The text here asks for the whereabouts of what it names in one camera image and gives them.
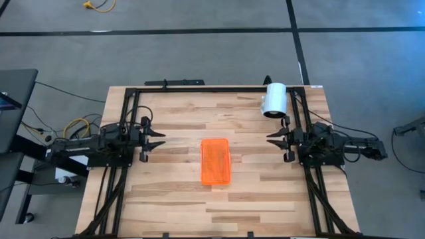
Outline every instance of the black bracket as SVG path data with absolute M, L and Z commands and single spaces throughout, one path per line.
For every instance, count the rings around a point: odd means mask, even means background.
M 273 82 L 272 82 L 272 79 L 270 78 L 270 76 L 266 76 L 266 78 L 264 79 L 263 85 L 268 85 L 268 84 L 271 84 L 271 83 L 273 83 Z
M 126 92 L 124 93 L 124 97 L 128 98 L 132 95 L 134 95 L 134 93 L 137 91 L 136 88 L 126 88 Z
M 166 90 L 167 89 L 167 86 L 168 86 L 168 82 L 167 82 L 166 79 L 164 79 L 164 84 L 162 85 L 162 89 L 163 90 Z
M 163 86 L 164 81 L 163 80 L 154 80 L 154 81 L 146 81 L 145 86 Z M 204 86 L 205 82 L 204 80 L 188 80 L 188 79 L 182 79 L 182 80 L 167 80 L 167 86 Z
M 135 130 L 135 133 L 137 133 L 137 135 L 135 135 L 134 137 L 140 138 L 139 141 L 141 143 L 141 151 L 139 155 L 139 160 L 146 163 L 149 160 L 149 156 L 147 155 L 147 153 L 165 143 L 165 141 L 157 141 L 150 143 L 147 136 L 165 137 L 165 135 L 162 133 L 155 132 L 151 129 L 151 120 L 148 117 L 143 116 L 140 122 L 140 127 L 136 127 Z
M 254 239 L 254 232 L 248 232 L 248 239 Z
M 284 153 L 284 161 L 286 163 L 292 162 L 295 160 L 295 152 L 291 150 L 291 145 L 294 144 L 294 142 L 300 141 L 303 137 L 303 132 L 301 130 L 301 134 L 299 136 L 299 130 L 290 131 L 289 124 L 291 124 L 291 120 L 289 116 L 285 116 L 280 120 L 280 125 L 282 128 L 277 133 L 272 133 L 270 135 L 267 135 L 267 137 L 283 137 L 282 140 L 272 140 L 268 139 L 267 142 L 272 143 L 276 146 L 278 146 L 281 150 L 286 149 L 286 153 Z

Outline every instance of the table leg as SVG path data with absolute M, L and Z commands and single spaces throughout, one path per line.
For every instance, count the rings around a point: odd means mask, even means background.
M 15 135 L 11 144 L 12 152 L 21 152 L 33 159 L 41 161 L 46 157 L 46 150 L 47 148 L 45 146 L 34 143 L 20 135 Z
M 19 207 L 18 216 L 16 217 L 16 224 L 23 224 L 25 216 L 28 213 L 29 203 L 31 202 L 32 195 L 29 194 L 30 185 L 25 189 L 25 195 L 22 199 L 21 206 Z
M 23 183 L 31 184 L 33 181 L 33 177 L 34 173 L 26 172 L 24 170 L 19 169 L 18 175 L 16 176 L 16 180 Z

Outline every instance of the wooden table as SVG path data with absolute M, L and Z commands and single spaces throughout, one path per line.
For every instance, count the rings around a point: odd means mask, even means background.
M 125 88 L 110 88 L 102 124 L 120 120 Z M 305 91 L 309 109 L 330 120 L 323 88 L 306 86 Z M 256 236 L 314 235 L 303 169 L 298 161 L 284 163 L 284 152 L 266 142 L 266 135 L 281 126 L 278 119 L 260 113 L 263 95 L 141 94 L 139 105 L 153 110 L 153 129 L 166 134 L 167 143 L 151 152 L 148 163 L 138 161 L 139 151 L 135 150 L 118 236 L 161 236 L 163 232 L 170 232 L 170 236 L 246 236 L 248 231 Z M 137 118 L 147 114 L 147 110 L 139 109 Z M 288 114 L 292 117 L 289 96 Z M 319 118 L 311 115 L 311 120 Z M 201 140 L 215 137 L 229 140 L 232 182 L 202 186 Z M 344 174 L 336 167 L 322 168 L 329 202 L 347 225 L 358 231 Z M 90 171 L 76 233 L 93 219 L 103 171 Z M 326 231 L 318 205 L 321 227 Z M 112 228 L 114 208 L 106 232 Z

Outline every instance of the orange container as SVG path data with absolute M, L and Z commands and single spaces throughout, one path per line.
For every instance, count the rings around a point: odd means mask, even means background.
M 230 151 L 227 139 L 203 139 L 201 143 L 201 181 L 203 185 L 230 183 Z

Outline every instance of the black desk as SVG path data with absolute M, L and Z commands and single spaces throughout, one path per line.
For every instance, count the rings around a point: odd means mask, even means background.
M 38 70 L 0 70 L 0 92 L 22 105 L 21 109 L 8 110 L 0 113 L 0 220 L 2 219 L 15 181 L 28 183 L 16 223 L 24 223 L 32 195 L 76 192 L 83 189 L 73 189 L 64 185 L 37 186 L 32 184 L 57 183 L 54 178 L 56 167 L 80 175 L 80 183 L 85 183 L 88 172 L 86 166 L 73 160 L 50 162 L 46 160 L 44 145 L 39 145 L 17 135 L 19 125 L 33 93 Z M 46 167 L 27 172 L 20 170 L 24 156 L 27 155 L 46 163 Z
M 9 151 L 13 138 L 18 132 L 19 124 L 33 93 L 38 70 L 0 70 L 0 92 L 22 104 L 18 110 L 0 113 L 0 153 Z

